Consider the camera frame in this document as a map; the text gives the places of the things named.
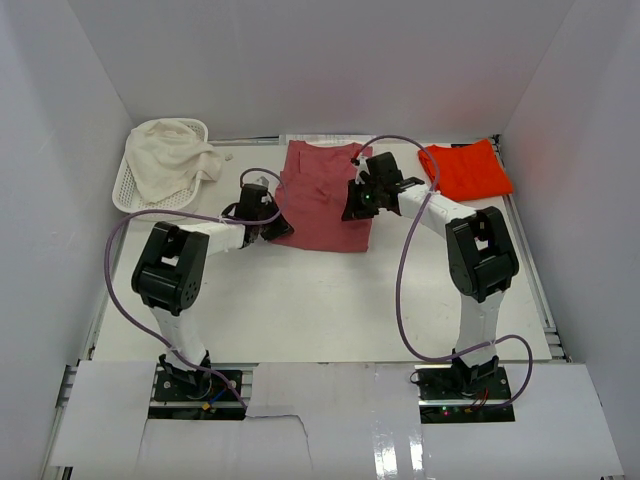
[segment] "folded shirt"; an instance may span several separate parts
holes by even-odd
[[[371,220],[342,221],[347,184],[356,175],[351,158],[359,149],[356,143],[316,147],[301,141],[289,142],[281,172],[288,197],[283,214],[295,231],[273,243],[326,252],[367,251]],[[365,151],[365,155],[371,153],[371,148]],[[278,187],[276,203],[283,205],[283,201],[284,191]]]
[[[513,185],[498,163],[489,140],[455,148],[432,145],[427,150],[440,167],[437,188],[451,200],[462,202],[513,193]],[[431,160],[422,151],[418,152],[418,158],[433,181],[435,168]]]

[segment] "basket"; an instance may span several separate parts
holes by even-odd
[[[207,141],[209,132],[207,126],[200,120],[193,118],[174,118],[184,123],[191,130],[196,132],[200,140]],[[165,210],[178,210],[180,212],[193,213],[198,208],[198,192],[200,191],[200,182],[202,181],[202,172],[198,172],[193,178],[189,188],[180,190],[170,197],[165,198],[157,203],[147,203],[140,196],[140,192],[136,187],[133,174],[129,168],[127,160],[122,156],[116,183],[113,186],[111,198],[116,208],[125,213],[139,212],[140,210],[149,210],[161,208]],[[174,215],[143,215],[139,217],[141,220],[160,221],[179,218]]]

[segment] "fabric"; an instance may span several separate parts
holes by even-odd
[[[193,177],[220,178],[222,160],[208,143],[184,123],[151,120],[131,130],[124,157],[142,198],[159,202],[189,188]]]
[[[371,220],[342,221],[347,184],[356,175],[351,158],[359,148],[357,143],[316,147],[301,141],[289,142],[281,173],[288,194],[283,214],[295,231],[273,243],[326,252],[367,251]],[[364,153],[370,156],[371,148]],[[283,205],[282,187],[276,190],[276,202]]]
[[[451,200],[462,202],[513,193],[513,185],[498,163],[489,140],[456,148],[432,145],[427,150],[440,166],[437,188]],[[418,152],[418,157],[433,181],[435,168],[431,160],[424,152]]]

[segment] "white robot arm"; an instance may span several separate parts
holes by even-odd
[[[244,248],[258,236],[265,240],[288,235],[293,227],[280,215],[269,223],[239,225],[224,223],[224,218],[239,221],[268,221],[278,207],[267,186],[245,184],[240,200],[222,213],[220,223],[196,225],[156,223],[149,235],[131,279],[171,348],[160,356],[160,364],[187,395],[200,396],[208,388],[208,376],[185,365],[175,354],[179,352],[195,365],[209,368],[209,352],[202,344],[197,323],[190,307],[200,291],[205,260],[209,255]]]
[[[391,153],[357,163],[343,220],[372,218],[380,209],[418,216],[429,187],[417,178],[404,179]],[[502,213],[493,207],[476,210],[433,192],[420,223],[446,240],[451,278],[461,294],[460,335],[453,352],[493,342],[500,304],[519,268]],[[498,368],[495,345],[466,353],[453,366],[466,386],[491,376]]]

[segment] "wire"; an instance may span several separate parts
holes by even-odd
[[[220,390],[215,397],[213,397],[211,400],[209,400],[209,405],[213,405],[214,402],[217,401],[222,395],[224,395],[224,393],[226,391],[227,391],[226,388],[223,388],[222,390]]]
[[[271,175],[274,178],[276,178],[278,180],[278,182],[280,182],[280,185],[282,186],[282,188],[284,190],[285,199],[284,199],[283,204],[280,206],[278,211],[273,216],[271,216],[270,218],[268,218],[266,220],[225,219],[224,223],[227,223],[227,224],[230,224],[230,225],[245,225],[245,226],[265,225],[267,223],[271,223],[276,218],[278,218],[281,215],[282,210],[284,210],[284,208],[286,207],[286,203],[287,203],[287,188],[286,188],[284,182],[282,181],[282,179],[280,178],[280,176],[277,173],[272,172],[271,170],[267,170],[266,168],[257,168],[257,167],[256,168],[249,168],[249,169],[245,170],[244,172],[242,172],[242,174],[240,175],[240,182],[242,183],[242,180],[244,179],[244,177],[248,173],[251,173],[251,172],[262,172],[262,173],[266,173],[266,174]],[[146,334],[151,335],[153,338],[155,338],[156,340],[161,342],[165,347],[167,347],[169,350],[171,350],[171,352],[173,352],[173,354],[182,363],[184,363],[188,367],[193,368],[194,370],[200,370],[201,372],[205,372],[205,373],[209,373],[211,375],[215,375],[220,380],[222,380],[224,382],[224,384],[227,386],[227,388],[231,391],[231,393],[233,393],[233,395],[236,397],[238,402],[240,402],[240,405],[242,405],[242,408],[244,408],[246,410],[247,409],[247,404],[244,402],[244,400],[242,399],[240,394],[237,392],[237,390],[235,388],[233,388],[233,386],[231,385],[231,383],[229,382],[227,377],[225,377],[222,373],[220,373],[217,370],[214,370],[212,368],[206,368],[206,367],[203,367],[203,366],[200,366],[200,365],[196,365],[195,363],[192,363],[189,360],[187,360],[184,357],[184,355],[182,355],[182,353],[180,353],[176,348],[174,348],[173,345],[171,345],[171,342],[169,340],[164,338],[159,333],[154,332],[150,328],[145,327],[142,323],[140,323],[138,320],[136,320],[124,308],[124,306],[122,305],[122,303],[120,302],[120,300],[116,296],[116,292],[115,292],[115,290],[113,288],[113,278],[112,278],[112,274],[111,274],[111,261],[112,261],[111,253],[112,253],[112,250],[113,250],[113,242],[114,242],[116,236],[118,235],[118,233],[120,232],[120,230],[122,230],[125,227],[125,225],[127,225],[132,219],[137,218],[137,217],[141,217],[143,215],[157,215],[157,214],[175,215],[177,217],[188,217],[188,218],[195,218],[195,219],[198,219],[198,220],[205,220],[205,221],[209,221],[209,222],[222,223],[222,220],[220,218],[218,218],[218,217],[209,217],[207,215],[198,215],[196,213],[178,212],[178,211],[175,211],[175,210],[164,210],[164,209],[159,209],[159,208],[154,208],[154,209],[149,209],[149,210],[141,210],[139,212],[130,213],[129,215],[121,218],[115,224],[115,226],[111,229],[111,232],[109,233],[109,236],[107,237],[107,243],[106,243],[105,248],[104,248],[103,271],[104,271],[104,280],[105,280],[105,283],[107,284],[107,293],[109,294],[109,298],[111,298],[111,301],[113,302],[113,305],[122,314],[122,316],[124,318],[129,320],[129,322],[131,322],[133,324],[133,326],[139,328],[140,330],[142,330]]]
[[[202,400],[204,397],[206,397],[207,395],[209,395],[209,392],[211,391],[211,386],[213,385],[213,380],[211,379],[211,377],[209,377],[209,386],[207,387],[207,389],[204,391],[204,393],[202,395],[200,395],[199,397],[190,397],[189,395],[187,395],[187,398],[189,400]]]
[[[402,274],[404,273],[404,266],[407,261],[407,254],[409,253],[409,245],[411,244],[411,240],[413,239],[413,234],[415,233],[416,228],[420,223],[420,218],[422,217],[424,211],[427,209],[427,204],[429,203],[431,196],[435,192],[436,186],[438,185],[438,183],[440,183],[440,166],[438,165],[438,162],[433,157],[433,155],[431,155],[428,149],[424,148],[420,143],[416,142],[412,138],[405,137],[403,135],[380,135],[378,137],[374,137],[368,142],[366,142],[364,145],[362,145],[362,147],[360,147],[360,150],[356,155],[354,155],[354,158],[358,158],[360,154],[362,154],[364,149],[367,148],[369,145],[371,145],[374,142],[377,142],[378,140],[382,140],[384,138],[393,138],[396,140],[402,140],[402,141],[411,143],[412,145],[415,145],[420,149],[420,151],[424,152],[425,155],[427,155],[427,157],[429,158],[429,160],[431,160],[431,163],[433,164],[435,169],[435,176],[433,181],[431,182],[431,186],[429,187],[429,190],[427,191],[427,195],[425,196],[424,201],[420,205],[420,208],[418,209],[418,213],[416,214],[416,217],[413,219],[413,222],[411,223],[411,227],[409,228],[409,232],[407,233],[407,238],[405,239],[404,246],[402,247],[402,254],[400,255],[400,263],[398,264],[398,274],[396,276],[396,287],[395,287],[395,304],[396,304],[396,321],[398,323],[398,331],[400,332],[402,343],[404,343],[404,346],[407,348],[407,350],[409,350],[409,352],[411,352],[412,355],[419,358],[420,360],[423,360],[424,362],[444,363],[444,362],[449,362],[454,358],[459,358],[463,355],[466,355],[467,353],[480,350],[481,348],[489,347],[492,345],[492,343],[497,345],[509,339],[515,339],[522,342],[522,344],[527,350],[527,356],[528,356],[527,375],[524,379],[524,382],[522,383],[520,390],[518,390],[509,400],[499,405],[492,405],[490,408],[502,408],[502,407],[509,406],[513,402],[515,402],[518,398],[520,398],[520,396],[523,394],[523,392],[529,385],[529,381],[531,380],[531,373],[533,372],[533,352],[531,350],[531,346],[523,337],[521,337],[520,335],[514,335],[514,334],[505,335],[503,337],[498,338],[495,342],[479,343],[478,345],[465,348],[464,350],[460,350],[459,352],[456,352],[451,355],[445,355],[443,357],[427,357],[426,355],[422,355],[415,348],[413,348],[413,346],[409,342],[409,339],[407,338],[407,334],[404,330],[404,323],[402,321],[402,306],[400,305],[400,297],[401,297],[401,291],[402,291]]]
[[[418,387],[437,384],[440,389],[444,389],[445,391],[450,392],[451,394],[463,400],[469,397],[476,396],[476,395],[465,395],[464,392],[460,391],[459,388],[456,388],[450,382],[446,382],[443,379],[438,378],[438,376],[435,375],[433,372],[425,372],[424,370],[426,369],[414,370],[414,372],[409,376],[409,381],[414,385],[417,385]],[[413,379],[413,376],[415,374],[418,374],[417,380]]]
[[[472,412],[477,412],[487,404],[488,399],[489,399],[489,389],[485,387],[484,395],[482,396],[482,400],[480,401],[480,404],[476,405],[476,402],[473,402],[473,405],[469,407],[469,410],[471,410]]]

